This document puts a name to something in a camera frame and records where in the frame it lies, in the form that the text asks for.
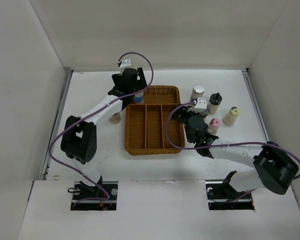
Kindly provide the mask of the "silver-lid jar blue label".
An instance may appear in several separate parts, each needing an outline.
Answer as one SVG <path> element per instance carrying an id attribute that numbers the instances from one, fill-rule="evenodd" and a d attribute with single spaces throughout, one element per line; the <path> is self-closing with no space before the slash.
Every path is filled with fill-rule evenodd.
<path id="1" fill-rule="evenodd" d="M 192 88 L 192 93 L 190 96 L 190 101 L 197 100 L 198 98 L 201 98 L 204 95 L 205 87 L 201 84 L 196 84 Z"/>
<path id="2" fill-rule="evenodd" d="M 144 104 L 144 100 L 145 100 L 145 98 L 144 98 L 144 92 L 143 91 L 135 94 L 134 97 L 133 97 L 133 103 L 134 104 Z"/>

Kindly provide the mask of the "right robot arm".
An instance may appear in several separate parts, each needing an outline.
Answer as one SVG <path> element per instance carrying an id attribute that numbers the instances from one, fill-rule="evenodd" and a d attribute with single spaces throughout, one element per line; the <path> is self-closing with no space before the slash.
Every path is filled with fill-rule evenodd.
<path id="1" fill-rule="evenodd" d="M 271 141 L 237 145 L 208 132 L 203 115 L 182 107 L 172 119 L 183 124 L 186 138 L 196 152 L 210 159 L 228 160 L 249 167 L 248 171 L 231 171 L 224 179 L 222 192 L 228 198 L 251 189 L 268 189 L 284 195 L 295 179 L 299 166 L 280 147 Z"/>

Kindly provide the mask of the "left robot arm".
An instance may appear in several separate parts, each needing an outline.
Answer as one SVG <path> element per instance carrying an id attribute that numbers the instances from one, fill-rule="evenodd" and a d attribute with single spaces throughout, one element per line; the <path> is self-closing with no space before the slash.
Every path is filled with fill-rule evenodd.
<path id="1" fill-rule="evenodd" d="M 114 87 L 97 106 L 82 116 L 71 115 L 65 122 L 65 129 L 72 124 L 76 125 L 63 134 L 60 149 L 68 158 L 82 165 L 90 162 L 96 154 L 97 128 L 110 117 L 124 110 L 133 102 L 136 92 L 147 86 L 141 67 L 137 69 L 127 67 L 121 73 L 115 73 L 111 77 Z"/>

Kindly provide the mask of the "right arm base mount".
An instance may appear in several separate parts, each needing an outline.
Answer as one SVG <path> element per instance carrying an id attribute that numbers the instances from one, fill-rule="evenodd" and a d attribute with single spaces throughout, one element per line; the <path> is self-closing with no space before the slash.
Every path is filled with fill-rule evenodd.
<path id="1" fill-rule="evenodd" d="M 252 191 L 237 192 L 221 181 L 206 181 L 207 204 L 211 211 L 254 210 Z"/>

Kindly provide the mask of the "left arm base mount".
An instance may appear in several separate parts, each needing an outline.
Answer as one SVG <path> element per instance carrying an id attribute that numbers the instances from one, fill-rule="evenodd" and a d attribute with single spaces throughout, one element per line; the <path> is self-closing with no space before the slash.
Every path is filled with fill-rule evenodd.
<path id="1" fill-rule="evenodd" d="M 109 194 L 97 186 L 89 186 L 82 181 L 77 181 L 74 187 L 67 189 L 72 194 L 70 209 L 72 211 L 115 211 L 119 194 L 117 181 L 99 183 Z"/>

